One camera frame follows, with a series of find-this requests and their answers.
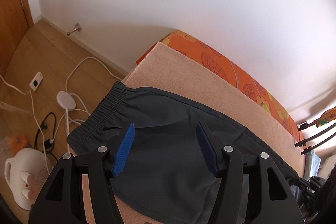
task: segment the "black clamp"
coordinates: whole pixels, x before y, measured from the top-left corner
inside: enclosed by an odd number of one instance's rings
[[[204,122],[196,129],[208,169],[221,185],[208,224],[236,224],[243,174],[250,174],[245,222],[249,224],[302,224],[295,198],[280,170],[266,153],[243,155],[212,135]]]
[[[28,224],[86,224],[83,174],[89,175],[96,224],[124,224],[110,178],[122,172],[133,140],[134,124],[128,122],[106,146],[100,146],[90,154],[74,157],[65,153],[37,197]]]
[[[299,179],[295,185],[302,191],[303,204],[305,205],[308,216],[315,215],[320,209],[319,193],[323,189],[326,180],[312,176],[308,181]]]

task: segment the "wooden door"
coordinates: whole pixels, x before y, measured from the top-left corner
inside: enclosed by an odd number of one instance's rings
[[[9,61],[28,30],[21,0],[0,0],[0,73],[5,74]]]

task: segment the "beige towel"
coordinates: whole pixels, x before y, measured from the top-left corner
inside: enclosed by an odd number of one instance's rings
[[[183,54],[157,43],[123,80],[136,89],[149,86],[207,105],[250,129],[300,176],[305,156],[295,140],[270,114],[242,92]]]

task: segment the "wooden floor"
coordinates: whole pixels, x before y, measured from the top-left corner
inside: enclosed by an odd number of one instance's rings
[[[27,92],[29,83],[38,71],[43,74],[43,81],[38,89],[33,92],[35,113],[38,122],[49,112],[56,114],[57,120],[64,114],[63,109],[58,105],[56,95],[59,91],[65,90],[65,81],[75,66],[85,57],[92,56],[89,52],[78,46],[65,35],[41,20],[31,27],[9,63],[5,80]],[[120,78],[124,76],[107,66],[109,70]],[[71,76],[68,82],[69,92],[77,93],[86,104],[89,112],[92,112],[97,104],[105,97],[116,81],[111,75],[95,60],[85,61],[80,68]],[[12,88],[1,83],[0,100],[5,103],[31,110],[31,98],[29,95],[21,95]],[[77,107],[83,108],[75,98]],[[72,118],[86,119],[84,112],[71,112]],[[48,129],[45,130],[45,137],[51,138],[53,130],[53,118],[47,120]],[[18,115],[12,112],[0,110],[0,139],[7,134],[23,133],[28,136],[33,145],[37,125],[32,117]],[[42,150],[41,138],[39,149]],[[55,140],[54,155],[60,158],[67,151],[65,120],[63,119]],[[27,223],[28,212],[21,209],[13,200],[12,193],[6,181],[0,177],[0,193],[7,204],[22,223]]]

